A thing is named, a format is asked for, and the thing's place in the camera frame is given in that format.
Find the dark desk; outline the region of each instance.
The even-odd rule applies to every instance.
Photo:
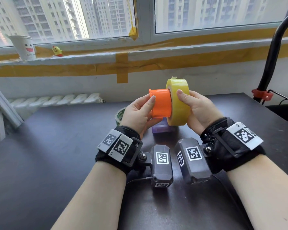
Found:
[[[254,130],[268,157],[288,174],[288,122],[242,93],[209,98]],[[127,104],[41,108],[0,142],[0,230],[50,229],[94,165],[96,146],[115,127],[114,114]],[[144,151],[170,147],[174,182],[156,192],[148,181],[128,184],[119,229],[246,229],[217,180],[183,183],[173,147],[186,137],[199,139],[187,126],[170,138],[151,130],[145,135]]]

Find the green tape roll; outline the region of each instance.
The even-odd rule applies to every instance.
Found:
[[[122,109],[120,109],[116,114],[115,114],[115,122],[116,125],[119,126],[121,124],[124,112],[126,110],[127,107],[124,107]]]

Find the packing tape roll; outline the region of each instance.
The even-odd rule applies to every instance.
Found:
[[[172,115],[167,118],[167,123],[169,126],[183,126],[187,123],[190,107],[178,99],[176,92],[181,89],[184,93],[189,94],[188,83],[185,79],[172,77],[167,80],[166,88],[170,90],[172,98]]]
[[[122,109],[120,109],[116,114],[115,114],[115,122],[116,125],[119,126],[121,124],[124,112],[126,110],[127,107],[124,107]]]

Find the forearm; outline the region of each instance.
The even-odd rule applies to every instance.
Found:
[[[125,185],[125,173],[96,162],[52,229],[116,230]]]
[[[229,171],[255,230],[288,230],[288,175],[264,155]]]

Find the black pole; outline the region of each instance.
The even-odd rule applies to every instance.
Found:
[[[273,35],[273,38],[270,44],[270,49],[269,49],[268,56],[267,56],[267,60],[266,60],[266,65],[264,67],[264,73],[261,77],[261,80],[257,88],[257,90],[259,91],[267,90],[267,87],[274,73],[275,65],[277,62],[277,57],[280,52],[281,41],[287,28],[288,28],[288,17],[284,19],[284,21],[279,25],[279,27],[277,27]],[[254,100],[256,100],[257,102],[260,102],[261,98],[254,97]]]

